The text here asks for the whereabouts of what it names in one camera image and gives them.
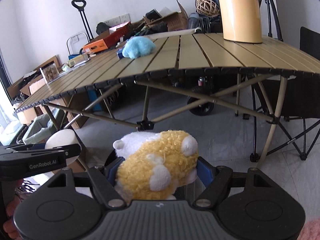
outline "person's hand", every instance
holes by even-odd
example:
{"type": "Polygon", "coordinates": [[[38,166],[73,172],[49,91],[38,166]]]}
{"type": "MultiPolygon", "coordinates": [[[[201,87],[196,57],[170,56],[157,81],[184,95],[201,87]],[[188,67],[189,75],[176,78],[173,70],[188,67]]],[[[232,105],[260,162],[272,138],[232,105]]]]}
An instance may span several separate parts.
{"type": "MultiPolygon", "coordinates": [[[[19,180],[17,183],[17,187],[21,186],[23,183],[23,179],[19,180]]],[[[8,236],[12,239],[21,239],[16,226],[13,223],[13,213],[16,210],[17,206],[20,204],[20,199],[18,196],[14,196],[14,199],[6,206],[5,211],[7,212],[7,216],[10,217],[8,221],[3,224],[4,231],[8,234],[8,236]]]]}

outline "folding chair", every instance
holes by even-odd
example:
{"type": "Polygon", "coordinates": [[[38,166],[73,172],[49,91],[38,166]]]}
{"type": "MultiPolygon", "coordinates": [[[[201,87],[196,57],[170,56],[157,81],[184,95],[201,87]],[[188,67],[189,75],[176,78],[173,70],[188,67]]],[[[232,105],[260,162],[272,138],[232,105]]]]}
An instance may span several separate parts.
{"type": "MultiPolygon", "coordinates": [[[[313,32],[305,27],[301,27],[300,50],[320,60],[319,48],[320,48],[320,34],[313,32]]],[[[264,80],[262,81],[262,85],[263,85],[262,89],[263,88],[265,89],[265,92],[268,95],[270,104],[274,111],[276,108],[280,81],[264,80]]],[[[264,99],[261,87],[258,84],[255,84],[252,86],[253,109],[256,110],[254,90],[256,91],[261,103],[261,107],[259,107],[257,111],[262,110],[263,113],[270,114],[268,111],[267,103],[264,99]]],[[[306,151],[306,134],[320,124],[320,120],[319,120],[306,129],[307,118],[320,119],[320,80],[318,76],[316,77],[310,74],[308,76],[296,76],[296,78],[288,80],[287,89],[284,97],[283,108],[281,111],[281,116],[283,116],[284,120],[287,122],[290,120],[302,119],[303,132],[298,134],[295,137],[291,137],[291,135],[285,129],[282,123],[279,122],[278,123],[279,127],[286,134],[289,140],[283,143],[282,145],[280,145],[279,147],[276,147],[275,149],[269,151],[267,155],[270,155],[271,153],[274,153],[277,150],[280,150],[281,148],[292,143],[295,149],[298,151],[300,159],[306,160],[320,135],[320,129],[319,129],[309,149],[306,151]],[[295,140],[297,140],[302,136],[303,136],[303,152],[301,152],[301,150],[295,143],[295,140]]],[[[253,153],[250,155],[250,160],[252,162],[257,162],[259,160],[259,155],[256,153],[256,141],[257,141],[257,122],[256,122],[256,117],[254,117],[253,153]]]]}

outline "wicker ball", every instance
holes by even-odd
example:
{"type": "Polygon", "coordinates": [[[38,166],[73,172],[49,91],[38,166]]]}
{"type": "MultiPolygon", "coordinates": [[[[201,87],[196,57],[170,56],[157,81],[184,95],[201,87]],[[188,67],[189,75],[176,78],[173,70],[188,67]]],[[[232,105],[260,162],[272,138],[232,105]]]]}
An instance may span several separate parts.
{"type": "Polygon", "coordinates": [[[216,17],[220,14],[219,6],[213,0],[196,0],[196,11],[208,17],[216,17]]]}

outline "blue box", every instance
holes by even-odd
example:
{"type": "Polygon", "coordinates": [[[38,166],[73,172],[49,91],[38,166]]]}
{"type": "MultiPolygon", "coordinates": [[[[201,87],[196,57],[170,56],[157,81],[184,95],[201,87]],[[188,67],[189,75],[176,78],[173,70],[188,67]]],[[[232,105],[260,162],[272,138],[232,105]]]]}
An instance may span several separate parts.
{"type": "Polygon", "coordinates": [[[124,56],[122,55],[122,51],[123,51],[123,48],[122,49],[119,49],[117,51],[117,55],[118,55],[118,58],[123,58],[124,56]]]}

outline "blue plush toy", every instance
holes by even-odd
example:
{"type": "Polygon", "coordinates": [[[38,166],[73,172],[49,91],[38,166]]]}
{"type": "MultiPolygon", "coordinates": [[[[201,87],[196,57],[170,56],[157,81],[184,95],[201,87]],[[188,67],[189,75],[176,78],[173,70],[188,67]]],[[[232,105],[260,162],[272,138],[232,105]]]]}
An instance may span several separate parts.
{"type": "Polygon", "coordinates": [[[127,44],[124,46],[122,55],[124,57],[135,59],[151,54],[155,48],[156,46],[154,43],[148,38],[134,37],[128,40],[127,44]]]}

